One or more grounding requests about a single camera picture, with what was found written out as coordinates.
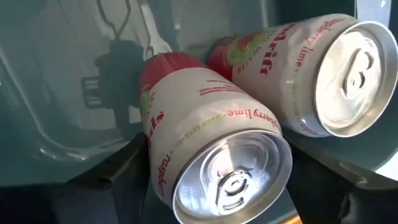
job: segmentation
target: lime illustration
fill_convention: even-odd
[[[243,63],[260,44],[267,41],[269,35],[265,33],[256,33],[236,39],[227,51],[226,57],[230,65],[239,65]]]
[[[149,106],[149,91],[144,91],[141,93],[139,98],[140,103],[140,113],[141,113],[141,120],[142,123],[145,124],[147,113],[148,113],[148,106]]]

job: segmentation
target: silver can top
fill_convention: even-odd
[[[332,135],[351,137],[380,117],[398,78],[397,43],[377,22],[359,22],[332,43],[320,65],[315,105]]]
[[[246,223],[282,193],[290,146],[266,130],[243,130],[205,146],[184,168],[173,209],[181,223]]]

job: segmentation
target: pull tab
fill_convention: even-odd
[[[372,68],[374,57],[370,51],[358,49],[351,62],[347,76],[343,82],[343,91],[347,99],[356,99],[366,81],[366,73]]]
[[[216,197],[220,215],[234,213],[247,204],[252,196],[247,191],[251,181],[250,173],[241,169],[230,172],[220,180]]]

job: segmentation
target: beverage can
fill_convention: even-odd
[[[290,146],[273,113],[183,53],[140,79],[151,180],[180,223],[246,223],[282,193]]]
[[[310,137],[351,137],[385,110],[397,43],[378,22],[330,14],[221,41],[209,66]]]

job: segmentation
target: can rim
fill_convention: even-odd
[[[289,180],[290,173],[292,171],[292,153],[291,148],[288,142],[280,135],[266,129],[262,128],[247,128],[247,129],[239,129],[236,131],[232,131],[230,133],[224,134],[219,138],[209,142],[205,146],[203,146],[197,153],[195,153],[183,166],[181,171],[178,173],[177,181],[173,186],[173,194],[172,194],[172,209],[175,217],[180,223],[186,222],[201,222],[201,223],[220,223],[221,220],[219,218],[212,219],[204,219],[201,217],[195,217],[193,215],[189,215],[183,212],[183,208],[179,206],[177,202],[177,190],[182,181],[182,177],[188,172],[189,168],[197,161],[201,156],[205,155],[209,152],[213,146],[219,144],[221,141],[224,141],[227,138],[231,138],[233,136],[237,136],[245,133],[255,133],[259,132],[261,134],[266,134],[267,137],[272,138],[275,143],[278,145],[279,152],[281,154],[281,163],[278,167],[278,175],[274,179],[273,183],[270,185],[268,190],[261,195],[258,200],[250,204],[250,206],[243,208],[242,210],[226,215],[222,218],[223,223],[247,223],[258,217],[262,212],[267,210],[281,195],[284,191],[287,181]]]
[[[381,48],[379,51],[381,52],[381,57],[382,57],[382,62],[381,62],[381,69],[382,69],[382,80],[381,80],[381,87],[379,88],[379,91],[376,93],[376,96],[373,100],[373,104],[371,108],[368,110],[368,112],[363,115],[363,117],[357,121],[356,123],[344,127],[344,128],[336,128],[333,129],[329,126],[327,126],[321,119],[318,111],[318,102],[317,102],[317,92],[322,91],[321,89],[318,88],[318,81],[320,76],[317,75],[316,80],[315,80],[315,94],[313,94],[313,103],[315,105],[315,114],[317,117],[317,120],[321,124],[321,126],[330,134],[336,137],[341,137],[341,138],[349,138],[358,134],[361,134],[368,128],[370,128],[378,119],[379,117],[383,114],[384,110],[388,106],[396,85],[398,81],[398,46],[397,42],[394,38],[394,35],[392,32],[383,24],[380,22],[376,21],[362,21],[355,23],[352,26],[347,27],[342,33],[340,33],[330,44],[328,50],[325,52],[323,55],[323,59],[321,62],[321,65],[323,63],[323,60],[325,56],[329,53],[331,50],[331,47],[336,43],[336,40],[341,37],[344,34],[347,34],[355,29],[358,30],[363,30],[366,31],[367,33],[371,34],[374,37],[374,40],[377,42],[378,47]],[[391,63],[389,63],[386,60],[386,55],[388,56],[393,56],[395,58],[388,58]]]

